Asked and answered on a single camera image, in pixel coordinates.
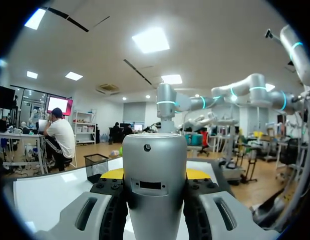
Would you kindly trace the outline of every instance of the workbench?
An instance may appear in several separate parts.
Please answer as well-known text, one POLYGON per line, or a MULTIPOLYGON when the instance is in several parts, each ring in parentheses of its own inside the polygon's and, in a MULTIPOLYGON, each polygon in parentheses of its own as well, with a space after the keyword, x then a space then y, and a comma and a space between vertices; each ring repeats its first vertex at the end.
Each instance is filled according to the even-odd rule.
MULTIPOLYGON (((122 167, 122 157, 108 161, 109 171, 122 167)), ((230 186, 215 160, 189 158, 187 159, 187 168, 207 173, 214 183, 232 194, 230 186)), ((41 176, 14 178, 8 182, 5 192, 12 207, 17 209, 25 225, 35 233, 39 230, 50 230, 59 221, 61 210, 83 192, 89 192, 91 187, 92 183, 87 180, 86 168, 82 167, 41 176)), ((129 214, 127 215, 124 239, 134 239, 129 214)), ((177 239, 189 239, 183 214, 177 239)))
POLYGON ((42 174, 45 173, 44 168, 47 170, 47 166, 43 163, 43 156, 42 156, 42 139, 44 138, 43 135, 40 134, 23 134, 23 133, 10 133, 10 132, 0 132, 0 139, 8 139, 9 140, 9 150, 11 153, 13 153, 13 140, 25 140, 25 139, 31 139, 36 141, 36 147, 38 149, 38 161, 22 161, 22 162, 14 162, 14 153, 12 156, 11 161, 5 161, 4 166, 26 166, 26 165, 38 165, 40 166, 40 170, 42 174))

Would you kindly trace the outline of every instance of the ceiling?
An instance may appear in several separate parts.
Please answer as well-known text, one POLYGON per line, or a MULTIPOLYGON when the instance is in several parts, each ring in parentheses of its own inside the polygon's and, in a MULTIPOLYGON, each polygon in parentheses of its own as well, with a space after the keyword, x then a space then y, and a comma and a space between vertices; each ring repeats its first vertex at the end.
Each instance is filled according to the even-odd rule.
POLYGON ((252 73, 264 74, 276 89, 301 89, 296 73, 285 69, 284 48, 264 38, 268 28, 279 34, 286 23, 263 0, 55 0, 47 6, 89 31, 49 11, 37 30, 25 27, 7 58, 15 85, 71 93, 114 84, 121 93, 106 98, 115 102, 122 97, 154 101, 160 76, 169 74, 181 75, 183 83, 176 88, 190 96, 209 96, 211 88, 252 73), (150 27, 164 29, 169 50, 142 53, 137 48, 131 37, 150 27), (38 78, 27 77, 27 71, 38 78), (70 71, 83 77, 65 78, 70 71))

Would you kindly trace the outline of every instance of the wastebasket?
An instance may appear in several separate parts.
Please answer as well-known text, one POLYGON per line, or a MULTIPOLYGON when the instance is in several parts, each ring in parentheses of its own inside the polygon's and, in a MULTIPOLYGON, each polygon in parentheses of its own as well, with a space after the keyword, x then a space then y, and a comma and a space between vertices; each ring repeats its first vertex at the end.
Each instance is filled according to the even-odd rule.
POLYGON ((109 158, 98 153, 86 155, 84 158, 87 179, 94 184, 98 182, 102 174, 108 172, 109 158))

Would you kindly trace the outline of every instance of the man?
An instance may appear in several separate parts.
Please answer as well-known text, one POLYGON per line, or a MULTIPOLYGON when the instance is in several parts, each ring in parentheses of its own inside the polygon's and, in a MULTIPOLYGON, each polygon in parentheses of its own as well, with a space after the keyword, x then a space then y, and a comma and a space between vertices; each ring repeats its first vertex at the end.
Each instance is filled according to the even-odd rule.
POLYGON ((117 133, 119 132, 120 128, 119 128, 119 122, 116 122, 115 125, 113 126, 113 130, 114 130, 114 133, 117 133))
POLYGON ((124 128, 124 131, 123 131, 123 134, 124 136, 127 136, 129 134, 132 134, 133 133, 133 130, 131 129, 131 124, 127 124, 124 128))
POLYGON ((62 119, 63 112, 55 108, 49 115, 44 135, 47 158, 54 156, 55 167, 59 171, 65 170, 65 162, 70 163, 75 156, 75 137, 70 123, 62 119))

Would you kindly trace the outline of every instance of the rectangular port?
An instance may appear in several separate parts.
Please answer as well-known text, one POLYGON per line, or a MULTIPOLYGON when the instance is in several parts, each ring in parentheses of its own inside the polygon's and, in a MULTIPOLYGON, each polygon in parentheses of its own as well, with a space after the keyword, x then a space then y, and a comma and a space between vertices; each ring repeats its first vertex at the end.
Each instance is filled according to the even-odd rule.
POLYGON ((147 181, 140 181, 140 187, 143 189, 161 189, 161 182, 147 182, 147 181))

